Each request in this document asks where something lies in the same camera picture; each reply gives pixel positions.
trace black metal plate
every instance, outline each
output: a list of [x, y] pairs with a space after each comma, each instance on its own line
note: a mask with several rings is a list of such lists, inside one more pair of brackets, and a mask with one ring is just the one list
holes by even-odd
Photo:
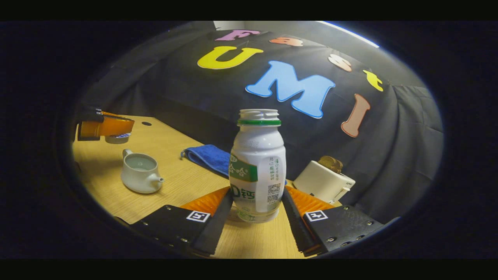
[[308, 212], [304, 220], [328, 252], [347, 246], [383, 225], [350, 205]]
[[[294, 240], [296, 241], [297, 249], [300, 252], [304, 252], [307, 249], [314, 247], [317, 242], [313, 239], [313, 236], [309, 233], [306, 225], [303, 222], [303, 219], [299, 215], [299, 211], [297, 210], [292, 197], [287, 190], [287, 188], [283, 189], [282, 195], [282, 203], [285, 207], [285, 213], [287, 214], [287, 218], [289, 219], [290, 229], [292, 231], [292, 235], [294, 236]], [[317, 252], [309, 252], [304, 253], [304, 256], [314, 255]]]
[[214, 217], [210, 217], [210, 222], [207, 223], [202, 233], [192, 244], [192, 248], [197, 253], [207, 257], [215, 254], [216, 246], [220, 240], [233, 201], [232, 192], [229, 190], [218, 205]]
[[206, 213], [164, 205], [131, 227], [175, 250], [186, 252], [210, 221], [211, 215], [206, 217]]

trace letter m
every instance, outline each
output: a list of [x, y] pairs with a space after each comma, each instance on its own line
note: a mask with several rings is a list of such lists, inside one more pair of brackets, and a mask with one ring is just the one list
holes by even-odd
[[274, 60], [268, 63], [271, 65], [270, 69], [256, 84], [246, 86], [246, 91], [261, 97], [269, 97], [273, 94], [270, 87], [276, 81], [279, 102], [284, 102], [303, 92], [299, 99], [291, 102], [291, 106], [316, 119], [322, 118], [322, 105], [329, 89], [336, 86], [334, 82], [319, 75], [309, 76], [298, 81], [292, 65]]

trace brown object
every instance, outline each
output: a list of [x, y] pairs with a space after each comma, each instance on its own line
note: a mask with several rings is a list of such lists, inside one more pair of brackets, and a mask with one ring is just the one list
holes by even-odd
[[224, 187], [222, 189], [216, 190], [214, 192], [208, 193], [204, 196], [199, 197], [196, 200], [192, 200], [187, 204], [180, 206], [180, 208], [188, 209], [192, 211], [200, 211], [204, 213], [210, 213], [211, 216], [215, 215], [216, 209], [220, 205], [223, 197], [227, 194], [230, 187]]
[[334, 171], [337, 174], [340, 174], [343, 168], [343, 164], [340, 160], [337, 160], [328, 155], [324, 155], [323, 157], [321, 157], [318, 163]]

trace white ceramic teapot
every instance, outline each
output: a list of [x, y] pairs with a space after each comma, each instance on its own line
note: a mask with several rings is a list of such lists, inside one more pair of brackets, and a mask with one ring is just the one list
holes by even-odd
[[164, 178], [159, 175], [155, 159], [129, 149], [123, 150], [121, 180], [127, 188], [139, 193], [156, 192], [164, 182]]

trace white plastic bottle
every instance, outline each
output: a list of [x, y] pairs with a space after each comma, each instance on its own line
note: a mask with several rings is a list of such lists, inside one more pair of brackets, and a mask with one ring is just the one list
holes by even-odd
[[278, 132], [278, 111], [244, 109], [229, 164], [230, 186], [237, 215], [250, 223], [265, 223], [278, 215], [285, 187], [286, 161]]

